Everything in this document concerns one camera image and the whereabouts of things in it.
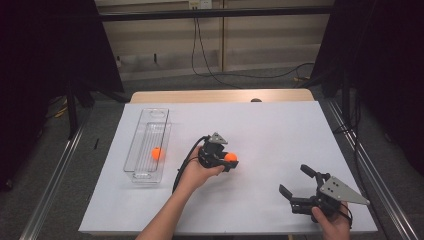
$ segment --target aluminum rail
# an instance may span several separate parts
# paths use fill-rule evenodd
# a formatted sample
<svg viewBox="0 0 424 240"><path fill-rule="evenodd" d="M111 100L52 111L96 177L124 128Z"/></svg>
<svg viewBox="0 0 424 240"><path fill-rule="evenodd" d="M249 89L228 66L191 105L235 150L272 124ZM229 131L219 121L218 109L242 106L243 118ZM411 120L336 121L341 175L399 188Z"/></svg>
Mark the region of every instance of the aluminum rail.
<svg viewBox="0 0 424 240"><path fill-rule="evenodd" d="M276 15L314 15L330 14L333 6L285 7L285 8L242 8L242 9L202 9L154 12L111 12L98 15L61 15L51 18L72 22L100 21L136 21L184 18L249 17Z"/></svg>
<svg viewBox="0 0 424 240"><path fill-rule="evenodd" d="M72 156L78 146L79 140L82 136L83 130L88 122L91 108L84 110L82 114L82 123L76 131L74 137L68 140L68 143L65 147L65 150L62 153L62 156L56 166L55 171L48 183L46 189L44 190L43 196L37 204L37 207L33 211L31 218L29 219L25 229L19 238L20 240L35 240L40 233L40 230L44 224L47 213L50 210L50 207L53 203L54 197L59 189L61 180L65 175L66 169L72 159Z"/></svg>
<svg viewBox="0 0 424 240"><path fill-rule="evenodd" d="M328 104L330 105L330 109L333 112L338 124L340 126L344 126L340 107L334 100L329 101ZM350 143L352 149L354 150L356 139L355 133L353 131L347 131L345 132L345 137ZM406 216L405 212L402 210L399 203L396 201L395 197L392 195L392 193L384 183L383 179L381 178L380 174L372 163L364 147L359 141L357 142L357 144L358 161L361 164L361 167L363 168L365 174L369 178L371 184L373 185L377 195L380 197L381 202L383 203L387 213L390 215L393 223L395 224L400 235L402 236L402 239L418 240L419 238L415 233L414 228L412 227L412 224L410 223L408 217Z"/></svg>

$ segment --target human hand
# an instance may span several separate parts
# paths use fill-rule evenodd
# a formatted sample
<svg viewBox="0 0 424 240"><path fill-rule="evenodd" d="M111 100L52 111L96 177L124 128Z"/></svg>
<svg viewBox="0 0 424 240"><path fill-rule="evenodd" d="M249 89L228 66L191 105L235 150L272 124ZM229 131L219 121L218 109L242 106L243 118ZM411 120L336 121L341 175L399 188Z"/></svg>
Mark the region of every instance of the human hand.
<svg viewBox="0 0 424 240"><path fill-rule="evenodd" d="M213 168L203 167L197 158L199 149L199 146L196 147L188 158L190 162L187 164L181 176L176 191L186 191L191 194L202 186L210 177L218 176L224 170L224 166Z"/></svg>
<svg viewBox="0 0 424 240"><path fill-rule="evenodd" d="M340 211L348 214L347 202L342 202L344 206L340 206ZM327 219L324 213L318 207L312 208L312 214L322 227L324 240L349 240L350 225L349 221L340 214L337 214L334 219Z"/></svg>

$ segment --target black cable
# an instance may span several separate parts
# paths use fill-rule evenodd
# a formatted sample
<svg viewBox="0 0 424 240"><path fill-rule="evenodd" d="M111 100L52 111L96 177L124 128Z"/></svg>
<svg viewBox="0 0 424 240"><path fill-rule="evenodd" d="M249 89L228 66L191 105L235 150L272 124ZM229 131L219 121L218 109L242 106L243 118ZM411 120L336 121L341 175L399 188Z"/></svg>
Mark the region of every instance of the black cable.
<svg viewBox="0 0 424 240"><path fill-rule="evenodd" d="M178 173L177 176L175 177L175 181L174 181L174 186L172 187L172 193L174 193L175 189L177 189L178 183L180 182L181 176L183 175L183 172L185 170L185 168L187 167L187 165L190 163L191 160L197 158L193 157L191 159L189 159L190 155L193 153L194 149L196 149L197 145L199 145L199 143L202 140L207 140L209 139L209 136L203 136L201 138L199 138L199 140L196 141L196 143L193 145L193 147L190 149L190 152L188 152L187 157L184 159L183 163L181 164L180 169L178 169Z"/></svg>
<svg viewBox="0 0 424 240"><path fill-rule="evenodd" d="M196 30L198 31L198 34L199 34L199 41L200 41L200 45L201 45L201 47L202 47L202 53L203 53L203 59L205 60L205 64L206 64L206 68L208 69L208 72L209 72L209 74L210 74L210 76L211 77L213 77L214 79L215 79L215 81L217 81L217 82L219 82L219 83L221 83L221 84L224 84L224 85L227 85L227 86L230 86L230 87L233 87L233 88L237 88L237 89L242 89L241 87L238 87L238 86L236 86L236 85L232 85L232 84L229 84L229 83L225 83L225 82L222 82L222 81L220 81L218 78L216 78L215 77L215 75L212 73L212 71L211 71L211 69L209 68L209 64L208 64L208 60L206 59L206 55L205 55L205 50L204 50L204 48L203 48L203 41L202 41L202 35L201 35L201 33L200 33L200 24L199 24L199 19L198 18L195 18L194 19L194 31L196 32ZM196 36L197 36L197 34L195 34L194 35L194 42L196 43ZM194 66L193 66L193 55L194 55L194 49L195 49L195 44L193 45L193 52L192 52L192 54L191 54L191 66L193 67L193 71L196 73L196 75L200 75L200 74L198 74L195 70L194 70Z"/></svg>
<svg viewBox="0 0 424 240"><path fill-rule="evenodd" d="M353 149L353 161L355 163L356 171L357 171L358 176L359 176L360 184L362 186L363 191L365 192L365 197L366 198L369 198L368 189L367 189L367 187L366 187L366 185L364 183L364 179L362 177L362 173L360 171L359 161L358 161L358 151L359 151L359 149L358 149L358 145L359 145L359 121L360 121L360 119L361 119L361 100L360 100L360 97L359 97L358 92L356 91L355 92L355 122L356 122L356 126L352 129L353 132L355 133L355 141L354 141L354 149ZM378 220L378 222L380 224L380 227L381 227L381 229L383 231L383 234L384 234L385 238L386 239L390 239L388 237L388 235L387 235L386 229L384 228L384 226L383 226L383 224L381 222L381 218L378 215L378 213L377 213L377 211L375 209L375 206L374 206L374 204L373 204L372 201L370 203L370 206L371 206L372 210L374 211L374 214L375 214L375 216L376 216L376 218L377 218L377 220Z"/></svg>
<svg viewBox="0 0 424 240"><path fill-rule="evenodd" d="M194 68L194 51L195 51L195 48L196 48L197 34L199 34L199 40L200 40L200 44L201 44L201 47L202 47L203 58L205 60L206 67L207 67L207 69L209 71L209 74L207 74L207 75L200 74L200 73L196 72L196 69ZM296 66L295 68L293 68L292 70L290 70L288 72L285 72L285 73L279 74L279 75L274 75L274 76L255 76L255 75L245 75L245 74L236 74L236 73L212 73L211 70L210 70L210 68L209 68L208 62L206 60L206 55L205 55L205 50L204 50L204 47L203 47L202 36L201 36L201 33L200 33L199 19L195 19L194 20L194 42L193 42L193 50L192 50L192 53L191 53L191 67L193 69L193 72L197 76L200 76L200 77L213 77L219 83L222 83L222 84L225 84L225 85L234 87L234 88L240 88L238 86L234 86L234 85L227 84L227 83L224 83L222 81L219 81L218 79L216 79L216 76L235 76L235 77L246 77L246 78L272 79L272 78L279 78L279 77L287 76L287 75L289 75L290 73L292 73L294 71L296 71L296 73L297 73L297 70L299 68L301 68L303 66L307 66L307 65L314 65L314 64L315 63L303 63L303 64L300 64L300 65Z"/></svg>

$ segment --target electrical outlet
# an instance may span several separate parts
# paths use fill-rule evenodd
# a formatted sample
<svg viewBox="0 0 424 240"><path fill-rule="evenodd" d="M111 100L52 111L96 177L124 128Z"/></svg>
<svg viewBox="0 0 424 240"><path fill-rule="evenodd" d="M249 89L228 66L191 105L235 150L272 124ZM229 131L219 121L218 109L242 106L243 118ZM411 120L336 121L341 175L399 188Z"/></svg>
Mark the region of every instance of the electrical outlet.
<svg viewBox="0 0 424 240"><path fill-rule="evenodd" d="M200 9L212 9L212 0L200 0Z"/></svg>
<svg viewBox="0 0 424 240"><path fill-rule="evenodd" d="M188 1L188 9L200 9L200 0L189 0Z"/></svg>

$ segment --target forearm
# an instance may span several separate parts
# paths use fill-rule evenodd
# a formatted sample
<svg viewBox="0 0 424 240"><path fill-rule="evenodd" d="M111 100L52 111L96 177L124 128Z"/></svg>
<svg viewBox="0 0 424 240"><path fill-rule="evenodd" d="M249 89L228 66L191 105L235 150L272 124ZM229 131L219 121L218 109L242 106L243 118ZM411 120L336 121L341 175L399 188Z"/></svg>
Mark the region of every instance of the forearm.
<svg viewBox="0 0 424 240"><path fill-rule="evenodd" d="M172 238L178 220L192 191L177 189L162 209L138 235L137 240L169 240Z"/></svg>

